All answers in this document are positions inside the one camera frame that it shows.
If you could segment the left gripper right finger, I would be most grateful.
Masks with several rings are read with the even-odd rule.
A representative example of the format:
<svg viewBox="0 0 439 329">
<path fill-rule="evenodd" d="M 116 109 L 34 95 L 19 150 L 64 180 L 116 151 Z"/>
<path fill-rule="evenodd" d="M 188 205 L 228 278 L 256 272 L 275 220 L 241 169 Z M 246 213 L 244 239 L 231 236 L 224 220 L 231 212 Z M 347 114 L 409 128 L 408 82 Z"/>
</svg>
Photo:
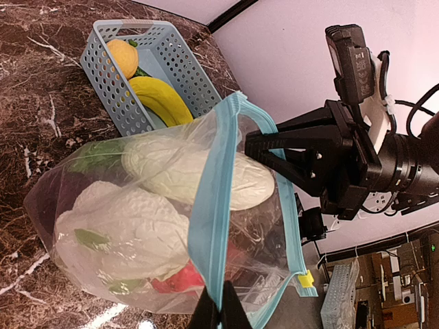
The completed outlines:
<svg viewBox="0 0 439 329">
<path fill-rule="evenodd" d="M 222 309 L 219 312 L 218 328 L 252 329 L 241 301 L 230 281 L 225 281 L 222 297 Z"/>
</svg>

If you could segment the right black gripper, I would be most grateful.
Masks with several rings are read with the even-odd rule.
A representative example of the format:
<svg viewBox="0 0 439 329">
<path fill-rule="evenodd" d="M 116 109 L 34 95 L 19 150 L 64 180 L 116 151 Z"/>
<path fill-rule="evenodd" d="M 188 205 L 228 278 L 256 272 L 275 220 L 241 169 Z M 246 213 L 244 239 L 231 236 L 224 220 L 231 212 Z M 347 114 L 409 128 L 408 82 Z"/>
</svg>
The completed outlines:
<svg viewBox="0 0 439 329">
<path fill-rule="evenodd" d="M 367 125 L 341 101 L 327 100 L 276 128 L 249 133 L 245 154 L 308 195 L 321 196 L 324 214 L 354 219 L 381 173 Z"/>
</svg>

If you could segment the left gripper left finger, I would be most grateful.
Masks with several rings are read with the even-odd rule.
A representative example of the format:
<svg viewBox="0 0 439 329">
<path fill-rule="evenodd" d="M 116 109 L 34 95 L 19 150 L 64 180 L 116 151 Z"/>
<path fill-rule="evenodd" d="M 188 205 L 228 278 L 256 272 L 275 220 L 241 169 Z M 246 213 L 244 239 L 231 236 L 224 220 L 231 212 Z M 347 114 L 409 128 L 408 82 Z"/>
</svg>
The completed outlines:
<svg viewBox="0 0 439 329">
<path fill-rule="evenodd" d="M 187 329 L 217 329 L 220 324 L 220 312 L 204 287 Z"/>
</svg>

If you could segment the white cauliflower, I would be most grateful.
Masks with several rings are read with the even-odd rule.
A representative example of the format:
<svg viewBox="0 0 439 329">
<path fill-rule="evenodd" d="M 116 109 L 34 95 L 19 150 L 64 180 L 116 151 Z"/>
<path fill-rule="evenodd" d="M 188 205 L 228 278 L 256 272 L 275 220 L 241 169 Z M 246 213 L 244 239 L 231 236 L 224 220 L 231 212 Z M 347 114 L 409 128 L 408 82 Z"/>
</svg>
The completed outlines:
<svg viewBox="0 0 439 329">
<path fill-rule="evenodd" d="M 188 230 L 188 218 L 165 197 L 96 181 L 57 218 L 54 234 L 70 270 L 163 281 L 189 262 Z"/>
</svg>

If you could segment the clear zip top bag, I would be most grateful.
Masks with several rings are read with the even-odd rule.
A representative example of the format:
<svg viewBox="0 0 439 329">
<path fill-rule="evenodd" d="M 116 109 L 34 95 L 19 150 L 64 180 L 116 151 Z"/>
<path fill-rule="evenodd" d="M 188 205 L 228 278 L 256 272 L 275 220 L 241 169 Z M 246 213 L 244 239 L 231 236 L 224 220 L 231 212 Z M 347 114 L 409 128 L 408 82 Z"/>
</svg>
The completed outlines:
<svg viewBox="0 0 439 329">
<path fill-rule="evenodd" d="M 87 143 L 24 200 L 51 259 L 81 290 L 151 313 L 202 300 L 269 321 L 285 290 L 318 292 L 293 184 L 244 153 L 278 132 L 236 92 L 185 125 Z"/>
</svg>

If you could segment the orange fruit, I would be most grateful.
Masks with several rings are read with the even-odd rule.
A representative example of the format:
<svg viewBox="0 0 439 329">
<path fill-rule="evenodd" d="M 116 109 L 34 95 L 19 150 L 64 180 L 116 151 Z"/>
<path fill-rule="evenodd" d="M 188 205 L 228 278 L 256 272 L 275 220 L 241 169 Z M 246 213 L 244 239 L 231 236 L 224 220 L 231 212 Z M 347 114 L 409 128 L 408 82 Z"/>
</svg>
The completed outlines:
<svg viewBox="0 0 439 329">
<path fill-rule="evenodd" d="M 136 48 L 120 39 L 109 41 L 107 47 L 124 77 L 126 79 L 133 77 L 139 65 L 139 55 Z"/>
</svg>

